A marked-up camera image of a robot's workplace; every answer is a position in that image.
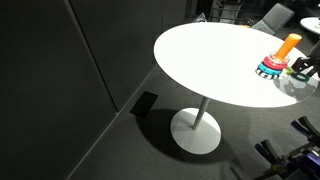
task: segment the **white round table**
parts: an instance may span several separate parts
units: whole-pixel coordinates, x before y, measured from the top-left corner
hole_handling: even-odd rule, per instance
[[[319,17],[303,18],[300,21],[300,24],[302,27],[318,35],[320,35],[319,23],[320,23]]]
[[[224,23],[192,23],[164,32],[154,45],[159,66],[176,82],[203,95],[200,109],[187,108],[172,119],[177,144],[193,154],[207,154],[220,142],[216,120],[205,109],[209,99],[247,107],[280,107],[306,99],[318,81],[299,82],[288,76],[267,80],[255,72],[281,39],[250,28]],[[305,57],[297,49],[294,62]]]

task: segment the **colorful toy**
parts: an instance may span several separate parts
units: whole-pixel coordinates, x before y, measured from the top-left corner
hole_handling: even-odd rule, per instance
[[[283,69],[288,66],[290,58],[288,53],[294,48],[302,37],[298,34],[289,34],[285,42],[276,53],[265,57],[256,69],[256,73],[266,79],[277,79]]]

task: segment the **dark gray wall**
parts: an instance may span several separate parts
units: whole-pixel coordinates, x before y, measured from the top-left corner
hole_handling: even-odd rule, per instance
[[[161,0],[162,1],[162,30],[183,24],[187,0]]]
[[[153,45],[183,23],[186,0],[71,0],[118,110],[154,67]]]
[[[0,179],[64,179],[115,116],[63,0],[0,3]]]

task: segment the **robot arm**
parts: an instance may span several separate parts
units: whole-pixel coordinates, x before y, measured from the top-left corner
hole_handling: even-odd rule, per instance
[[[320,71],[320,41],[317,42],[315,46],[310,51],[310,55],[306,58],[299,57],[295,63],[292,65],[291,76],[296,78],[305,69],[313,68],[306,74],[306,76],[311,77],[315,73]]]

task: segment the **table top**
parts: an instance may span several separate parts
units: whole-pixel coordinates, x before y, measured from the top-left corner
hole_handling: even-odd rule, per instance
[[[267,80],[255,72],[283,40],[250,28],[224,23],[191,23],[169,29],[154,45],[159,66],[186,88],[218,101],[248,107],[280,107],[311,96],[317,79],[299,82],[282,75]],[[294,62],[305,57],[296,48]]]
[[[300,21],[302,27],[308,29],[309,31],[320,35],[320,20],[319,17],[307,17]]]

